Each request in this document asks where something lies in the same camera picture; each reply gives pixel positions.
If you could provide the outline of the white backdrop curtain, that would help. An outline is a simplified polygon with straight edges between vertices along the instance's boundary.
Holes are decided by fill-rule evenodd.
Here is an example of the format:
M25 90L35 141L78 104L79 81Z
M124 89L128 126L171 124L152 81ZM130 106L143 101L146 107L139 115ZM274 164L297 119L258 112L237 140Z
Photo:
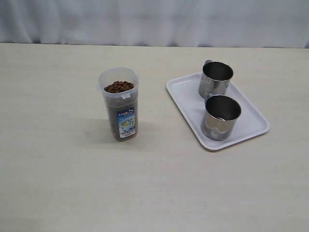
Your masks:
M306 0L3 0L3 43L308 48Z

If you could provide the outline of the clear plastic container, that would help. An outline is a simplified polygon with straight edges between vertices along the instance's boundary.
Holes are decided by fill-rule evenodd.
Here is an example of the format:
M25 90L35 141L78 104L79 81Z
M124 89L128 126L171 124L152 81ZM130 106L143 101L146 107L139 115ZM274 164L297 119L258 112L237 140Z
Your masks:
M98 77L114 138L125 141L138 133L139 77L126 67L112 68Z

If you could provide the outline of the white plastic tray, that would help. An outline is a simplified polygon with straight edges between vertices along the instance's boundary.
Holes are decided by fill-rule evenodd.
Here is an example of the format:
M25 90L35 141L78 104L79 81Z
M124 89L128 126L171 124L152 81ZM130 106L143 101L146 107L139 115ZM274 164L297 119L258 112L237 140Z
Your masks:
M269 131L270 123L265 116L233 82L230 82L226 94L240 104L241 116L237 119L231 135L226 140L216 141L206 137L201 130L205 106L204 99L198 93L200 79L200 72L174 78L167 82L166 89L196 138L206 150L219 151Z

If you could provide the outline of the steel mug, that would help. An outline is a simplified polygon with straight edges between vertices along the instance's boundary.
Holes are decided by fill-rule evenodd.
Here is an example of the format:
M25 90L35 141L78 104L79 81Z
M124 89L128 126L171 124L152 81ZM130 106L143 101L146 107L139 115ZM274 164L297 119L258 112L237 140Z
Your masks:
M222 62L206 60L202 67L202 74L198 92L204 99L211 94L225 95L229 83L234 75L233 69Z
M210 92L205 99L201 130L212 140L225 140L230 136L241 113L241 106L236 100Z

